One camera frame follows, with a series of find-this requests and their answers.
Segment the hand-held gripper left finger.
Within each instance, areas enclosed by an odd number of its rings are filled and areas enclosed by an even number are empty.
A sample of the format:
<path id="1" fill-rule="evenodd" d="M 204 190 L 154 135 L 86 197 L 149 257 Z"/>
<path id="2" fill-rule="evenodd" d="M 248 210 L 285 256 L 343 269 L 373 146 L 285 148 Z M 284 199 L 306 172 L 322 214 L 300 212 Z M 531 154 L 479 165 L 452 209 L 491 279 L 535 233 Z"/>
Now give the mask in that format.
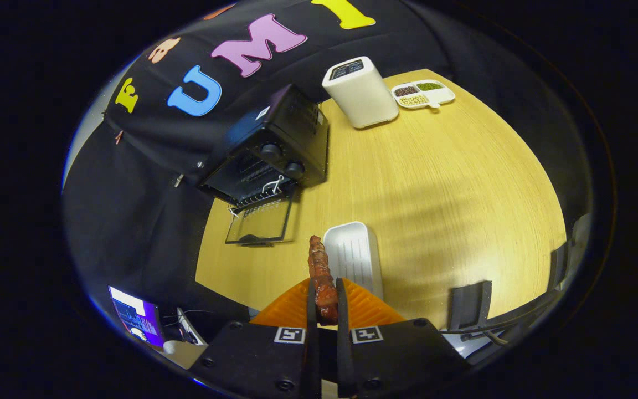
<path id="1" fill-rule="evenodd" d="M 188 369 L 192 378 L 226 398 L 321 397 L 316 291 L 311 279 L 301 286 L 301 328 L 231 321 Z"/>

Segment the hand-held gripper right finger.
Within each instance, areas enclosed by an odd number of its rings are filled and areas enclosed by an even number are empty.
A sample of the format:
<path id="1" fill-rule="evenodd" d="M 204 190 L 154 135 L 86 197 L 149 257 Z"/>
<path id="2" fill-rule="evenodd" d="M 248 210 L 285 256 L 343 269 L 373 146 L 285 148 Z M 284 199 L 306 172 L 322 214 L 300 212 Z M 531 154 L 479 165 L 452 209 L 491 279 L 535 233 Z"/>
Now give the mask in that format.
<path id="1" fill-rule="evenodd" d="M 346 282 L 335 283 L 339 397 L 436 398 L 469 373 L 469 362 L 426 318 L 352 328 Z"/>

